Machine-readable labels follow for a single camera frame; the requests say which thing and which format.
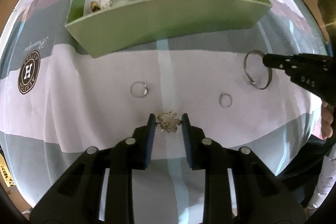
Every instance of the cardboard box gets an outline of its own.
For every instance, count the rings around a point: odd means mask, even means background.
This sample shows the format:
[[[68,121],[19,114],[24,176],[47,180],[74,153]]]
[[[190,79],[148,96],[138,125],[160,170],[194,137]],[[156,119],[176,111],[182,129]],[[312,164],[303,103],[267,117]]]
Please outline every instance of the cardboard box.
[[[272,6],[269,0],[136,0],[92,13],[91,1],[72,0],[66,28],[92,57],[157,39],[249,29]]]

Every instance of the silver ring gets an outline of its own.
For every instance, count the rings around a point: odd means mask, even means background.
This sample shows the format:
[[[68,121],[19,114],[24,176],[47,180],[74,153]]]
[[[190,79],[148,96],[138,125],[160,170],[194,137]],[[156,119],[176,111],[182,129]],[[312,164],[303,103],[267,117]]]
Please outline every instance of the silver ring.
[[[136,95],[134,95],[134,94],[132,93],[132,91],[133,91],[133,87],[134,87],[134,85],[136,85],[136,84],[142,84],[142,85],[144,86],[144,92],[143,92],[143,95],[141,95],[141,96],[136,96]],[[143,98],[143,97],[146,96],[146,94],[147,94],[147,92],[148,92],[148,87],[147,87],[147,85],[146,85],[144,82],[142,82],[142,81],[137,81],[137,82],[134,82],[134,83],[131,85],[130,92],[131,92],[131,95],[132,95],[133,97],[135,97],[135,98]]]
[[[272,82],[272,77],[273,77],[273,73],[272,73],[272,68],[267,68],[268,69],[268,81],[267,81],[267,84],[265,87],[261,88],[259,86],[256,85],[254,79],[248,74],[247,72],[247,65],[246,65],[246,62],[247,62],[247,57],[250,55],[250,54],[257,54],[259,56],[261,56],[261,58],[263,58],[265,56],[265,54],[262,52],[262,51],[259,51],[259,50],[253,50],[253,51],[250,51],[246,54],[245,58],[244,58],[244,71],[245,71],[245,74],[246,76],[248,77],[248,79],[250,80],[250,84],[255,87],[256,89],[258,90],[265,90],[266,88],[268,88],[268,86],[270,85],[270,83]]]
[[[223,99],[225,96],[227,96],[227,97],[230,98],[230,104],[229,104],[229,105],[226,105],[226,106],[222,104],[222,99]],[[232,105],[232,96],[231,96],[230,94],[228,94],[228,93],[222,93],[222,94],[220,95],[220,97],[219,97],[219,104],[220,104],[220,106],[223,107],[223,108],[228,108],[228,107],[230,107],[230,106]]]

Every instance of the bangle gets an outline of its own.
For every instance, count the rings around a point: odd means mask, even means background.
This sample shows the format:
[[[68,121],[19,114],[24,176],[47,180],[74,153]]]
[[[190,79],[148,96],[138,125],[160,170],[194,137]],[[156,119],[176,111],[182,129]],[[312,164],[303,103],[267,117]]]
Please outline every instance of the bangle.
[[[261,58],[263,58],[265,56],[265,54],[262,52],[262,51],[259,51],[259,50],[253,50],[253,51],[250,51],[246,54],[245,58],[244,58],[244,71],[245,71],[245,74],[247,75],[248,79],[250,80],[250,84],[255,87],[256,89],[258,90],[265,90],[266,88],[268,88],[268,86],[270,85],[271,81],[272,81],[272,76],[273,76],[273,73],[272,73],[272,68],[268,68],[268,82],[266,84],[265,87],[261,88],[259,86],[256,85],[254,79],[248,74],[247,72],[247,68],[246,68],[246,61],[247,61],[247,57],[250,55],[250,54],[257,54],[257,55],[260,55]]]

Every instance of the white fabric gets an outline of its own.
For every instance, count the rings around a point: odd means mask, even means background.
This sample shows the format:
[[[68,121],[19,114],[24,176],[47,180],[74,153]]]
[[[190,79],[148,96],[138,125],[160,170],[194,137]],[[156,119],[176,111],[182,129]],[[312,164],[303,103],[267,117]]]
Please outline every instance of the white fabric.
[[[17,87],[19,70],[0,81],[0,130],[59,143],[63,152],[81,152],[92,145],[112,147],[146,124],[150,113],[157,116],[174,110],[179,117],[188,113],[192,124],[207,137],[233,147],[320,106],[318,97],[291,83],[283,71],[273,71],[266,90],[255,89],[245,76],[244,56],[196,50],[137,51],[93,59],[69,45],[56,45],[52,56],[41,60],[36,84],[26,95]],[[262,67],[258,56],[249,57],[249,73],[261,85],[268,78]],[[148,85],[144,98],[130,94],[135,81]],[[232,95],[231,107],[219,105],[221,93]],[[172,136],[175,143],[182,141],[178,134]],[[158,132],[152,159],[185,155],[183,143],[169,153],[167,143]]]

